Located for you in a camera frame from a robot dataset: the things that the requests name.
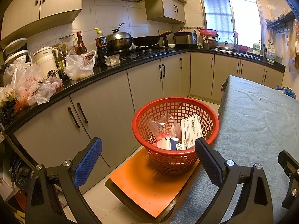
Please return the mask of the pink white plastic bags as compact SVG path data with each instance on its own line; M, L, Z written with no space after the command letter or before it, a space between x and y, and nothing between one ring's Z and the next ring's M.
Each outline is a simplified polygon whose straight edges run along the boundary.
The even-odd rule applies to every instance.
M2 107L13 100L17 100L23 108L47 103L63 84L62 79L45 76L38 65L24 63L20 59L5 69L3 81Z

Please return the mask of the black frying pan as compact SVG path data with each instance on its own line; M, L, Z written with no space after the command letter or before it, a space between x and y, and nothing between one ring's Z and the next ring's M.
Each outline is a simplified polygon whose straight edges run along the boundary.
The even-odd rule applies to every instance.
M134 37L132 39L133 45L136 47L142 46L154 46L156 45L160 38L172 34L172 31L165 31L157 36L141 36L141 37Z

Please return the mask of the white electric kettle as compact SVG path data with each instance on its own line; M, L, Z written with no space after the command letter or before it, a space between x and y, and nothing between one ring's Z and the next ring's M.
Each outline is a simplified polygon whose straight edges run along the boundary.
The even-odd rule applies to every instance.
M43 47L35 53L30 53L31 61L36 64L42 70L46 78L48 78L52 72L57 70L56 60L58 57L58 50L51 46Z

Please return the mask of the orange stool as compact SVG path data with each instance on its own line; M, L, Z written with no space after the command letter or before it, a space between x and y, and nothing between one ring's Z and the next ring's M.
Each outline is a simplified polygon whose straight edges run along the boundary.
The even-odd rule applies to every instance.
M147 150L140 147L109 175L105 186L144 221L160 223L171 215L198 163L183 175L165 175L155 168Z

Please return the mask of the red plastic basket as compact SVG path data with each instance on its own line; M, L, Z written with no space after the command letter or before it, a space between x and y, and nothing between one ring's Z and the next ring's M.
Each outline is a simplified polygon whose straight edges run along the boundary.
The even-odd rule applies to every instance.
M132 131L159 172L183 175L198 159L195 140L203 137L212 144L219 132L219 120L198 100L168 97L141 107L133 117Z

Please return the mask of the brown clay pot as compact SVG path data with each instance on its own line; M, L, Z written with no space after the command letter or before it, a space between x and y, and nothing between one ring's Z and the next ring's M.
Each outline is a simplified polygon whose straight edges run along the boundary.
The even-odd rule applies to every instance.
M209 37L208 38L208 45L210 50L216 49L216 37Z

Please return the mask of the dark soy sauce bottle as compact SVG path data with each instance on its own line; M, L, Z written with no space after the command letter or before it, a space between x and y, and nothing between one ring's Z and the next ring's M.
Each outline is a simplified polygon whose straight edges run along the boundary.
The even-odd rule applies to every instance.
M85 47L85 44L82 39L82 33L80 31L77 32L77 37L78 37L78 46L76 49L76 54L78 56L82 54L86 54L88 51L87 48Z

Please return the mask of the kitchen window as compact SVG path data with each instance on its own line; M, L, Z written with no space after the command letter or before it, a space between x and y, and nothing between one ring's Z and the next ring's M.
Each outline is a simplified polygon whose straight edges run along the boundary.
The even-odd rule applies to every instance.
M202 0L205 27L255 53L265 38L258 0Z

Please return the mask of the hanging plastic bags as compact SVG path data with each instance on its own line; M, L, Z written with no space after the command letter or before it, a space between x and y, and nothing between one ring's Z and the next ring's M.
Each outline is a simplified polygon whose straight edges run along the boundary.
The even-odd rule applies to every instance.
M294 67L298 69L298 20L294 19L287 37L288 54Z

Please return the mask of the kitchen cabinets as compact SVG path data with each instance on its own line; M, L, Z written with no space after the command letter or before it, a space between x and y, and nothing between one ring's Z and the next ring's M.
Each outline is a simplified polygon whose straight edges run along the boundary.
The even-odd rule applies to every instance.
M86 192L139 147L131 122L145 104L176 96L219 103L221 86L230 75L275 88L284 72L278 62L197 50L134 59L102 67L49 102L19 112L4 132L27 161L46 167L72 159L93 137L100 138L103 151L81 187Z
M9 44L71 23L81 10L82 0L8 0L1 8L1 42Z

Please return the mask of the steel lidded wok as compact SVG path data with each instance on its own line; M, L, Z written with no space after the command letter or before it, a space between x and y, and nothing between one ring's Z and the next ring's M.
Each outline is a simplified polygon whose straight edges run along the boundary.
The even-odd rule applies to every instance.
M113 29L112 33L106 36L108 52L117 52L130 49L133 37L127 32L120 32L120 28L124 23L120 23L117 29Z

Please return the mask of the lower kitchen cabinets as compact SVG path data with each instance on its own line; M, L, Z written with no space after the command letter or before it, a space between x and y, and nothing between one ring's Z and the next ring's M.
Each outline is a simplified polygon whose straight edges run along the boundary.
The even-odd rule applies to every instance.
M46 167L72 159L93 137L100 138L103 151L81 187L86 192L139 147L131 122L145 104L176 96L219 103L221 86L230 75L275 88L284 72L278 62L197 50L134 59L102 67L49 102L19 112L4 132L27 161Z

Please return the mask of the long white medicine box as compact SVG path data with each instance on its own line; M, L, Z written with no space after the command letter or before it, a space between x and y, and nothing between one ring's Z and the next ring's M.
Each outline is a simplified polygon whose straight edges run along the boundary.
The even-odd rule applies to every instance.
M194 147L196 139L203 137L200 118L196 113L181 120L181 141L184 149Z

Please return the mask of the small white medicine box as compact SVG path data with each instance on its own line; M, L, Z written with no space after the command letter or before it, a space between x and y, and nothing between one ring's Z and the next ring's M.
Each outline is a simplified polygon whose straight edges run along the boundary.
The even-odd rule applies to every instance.
M183 144L178 138L163 138L157 141L157 147L164 150L170 151L182 151L185 150Z

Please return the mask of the blue table cloth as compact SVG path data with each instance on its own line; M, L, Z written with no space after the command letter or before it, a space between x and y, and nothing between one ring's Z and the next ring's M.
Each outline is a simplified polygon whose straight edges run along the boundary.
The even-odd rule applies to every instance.
M278 90L229 76L218 118L220 128L213 148L238 165L263 166L272 196L274 223L278 223L287 211L281 204L289 183L278 155L286 150L298 161L298 101ZM195 223L217 190L199 163L168 223Z

